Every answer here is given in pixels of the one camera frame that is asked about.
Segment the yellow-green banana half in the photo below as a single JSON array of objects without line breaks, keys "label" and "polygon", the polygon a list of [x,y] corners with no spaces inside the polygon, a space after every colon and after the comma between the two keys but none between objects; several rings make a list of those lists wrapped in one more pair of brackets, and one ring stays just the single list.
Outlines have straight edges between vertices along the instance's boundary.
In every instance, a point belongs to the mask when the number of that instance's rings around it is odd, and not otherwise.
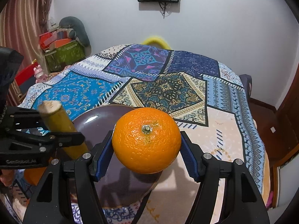
[{"label": "yellow-green banana half", "polygon": [[[77,132],[60,101],[45,100],[38,106],[38,112],[50,131],[56,133]],[[62,149],[71,159],[77,159],[89,151],[85,142],[78,146],[63,147]]]}]

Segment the large orange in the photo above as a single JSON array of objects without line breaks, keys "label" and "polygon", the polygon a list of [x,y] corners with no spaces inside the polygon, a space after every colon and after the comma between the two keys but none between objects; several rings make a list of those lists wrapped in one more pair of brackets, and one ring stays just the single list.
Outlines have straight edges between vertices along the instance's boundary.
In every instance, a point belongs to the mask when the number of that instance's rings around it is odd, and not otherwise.
[{"label": "large orange", "polygon": [[154,108],[137,108],[115,124],[112,146],[124,166],[149,175],[163,171],[176,159],[181,133],[169,114]]}]

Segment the red box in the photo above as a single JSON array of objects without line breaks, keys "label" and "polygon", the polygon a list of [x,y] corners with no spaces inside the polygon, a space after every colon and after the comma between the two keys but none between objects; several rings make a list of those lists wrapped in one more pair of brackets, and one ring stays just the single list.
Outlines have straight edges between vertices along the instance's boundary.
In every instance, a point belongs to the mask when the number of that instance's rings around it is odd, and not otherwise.
[{"label": "red box", "polygon": [[24,84],[31,78],[34,78],[34,68],[38,66],[37,60],[34,60],[29,66],[24,68],[22,71],[20,71],[16,77],[15,81],[18,86]]}]

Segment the pink toy figure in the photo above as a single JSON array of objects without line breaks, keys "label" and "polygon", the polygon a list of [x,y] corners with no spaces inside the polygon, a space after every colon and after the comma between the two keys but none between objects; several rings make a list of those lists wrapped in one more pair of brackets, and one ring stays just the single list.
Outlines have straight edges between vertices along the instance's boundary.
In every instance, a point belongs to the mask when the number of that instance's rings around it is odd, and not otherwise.
[{"label": "pink toy figure", "polygon": [[33,69],[34,77],[36,78],[36,83],[44,83],[48,79],[48,75],[45,74],[44,70],[40,65],[34,67]]}]

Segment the striped pink curtain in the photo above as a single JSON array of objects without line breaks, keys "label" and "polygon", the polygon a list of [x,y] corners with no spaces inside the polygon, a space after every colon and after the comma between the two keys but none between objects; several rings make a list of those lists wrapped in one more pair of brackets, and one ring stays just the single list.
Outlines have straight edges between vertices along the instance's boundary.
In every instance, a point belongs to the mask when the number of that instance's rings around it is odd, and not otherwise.
[{"label": "striped pink curtain", "polygon": [[40,35],[47,32],[52,0],[8,0],[1,11],[1,46],[24,56],[26,67],[36,59],[46,66]]}]

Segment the green storage box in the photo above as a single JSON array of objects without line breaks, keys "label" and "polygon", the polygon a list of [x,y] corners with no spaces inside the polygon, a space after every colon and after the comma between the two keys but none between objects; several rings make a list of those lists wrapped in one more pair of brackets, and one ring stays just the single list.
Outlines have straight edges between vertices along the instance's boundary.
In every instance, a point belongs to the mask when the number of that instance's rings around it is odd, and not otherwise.
[{"label": "green storage box", "polygon": [[65,66],[80,62],[85,58],[84,47],[77,41],[71,41],[45,53],[45,59],[50,72],[62,71]]}]

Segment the grey plush pillow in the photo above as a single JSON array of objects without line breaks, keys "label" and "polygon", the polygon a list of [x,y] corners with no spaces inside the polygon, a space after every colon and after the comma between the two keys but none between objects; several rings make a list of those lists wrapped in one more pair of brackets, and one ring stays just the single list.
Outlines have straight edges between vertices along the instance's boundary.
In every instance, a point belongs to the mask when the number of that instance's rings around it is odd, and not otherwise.
[{"label": "grey plush pillow", "polygon": [[68,16],[62,18],[59,22],[59,27],[63,29],[71,29],[69,32],[71,38],[76,39],[83,47],[90,46],[85,27],[82,21],[77,17]]}]

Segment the brown wooden door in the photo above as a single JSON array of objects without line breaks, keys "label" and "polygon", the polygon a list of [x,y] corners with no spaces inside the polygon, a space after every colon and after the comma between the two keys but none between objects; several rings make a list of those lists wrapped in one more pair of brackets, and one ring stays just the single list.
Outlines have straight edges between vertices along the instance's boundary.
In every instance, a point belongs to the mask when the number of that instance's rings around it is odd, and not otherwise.
[{"label": "brown wooden door", "polygon": [[270,207],[279,200],[279,167],[298,153],[298,71],[279,108],[250,98],[249,106],[270,164]]}]

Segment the patchwork patterned bedspread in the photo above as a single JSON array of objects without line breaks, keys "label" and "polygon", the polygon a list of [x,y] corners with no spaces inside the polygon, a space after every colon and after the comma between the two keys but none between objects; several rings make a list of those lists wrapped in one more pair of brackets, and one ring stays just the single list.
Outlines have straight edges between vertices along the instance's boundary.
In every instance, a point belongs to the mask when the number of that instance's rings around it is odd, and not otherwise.
[{"label": "patchwork patterned bedspread", "polygon": [[[146,45],[116,46],[34,84],[21,107],[38,111],[45,100],[60,101],[75,127],[82,121],[89,152],[126,113],[165,112],[204,153],[241,159],[263,198],[265,147],[239,76],[216,60]],[[219,223],[224,184],[219,180],[210,223]],[[166,169],[149,175],[131,171],[113,151],[105,176],[94,185],[107,223],[187,223],[200,186],[180,151]]]}]

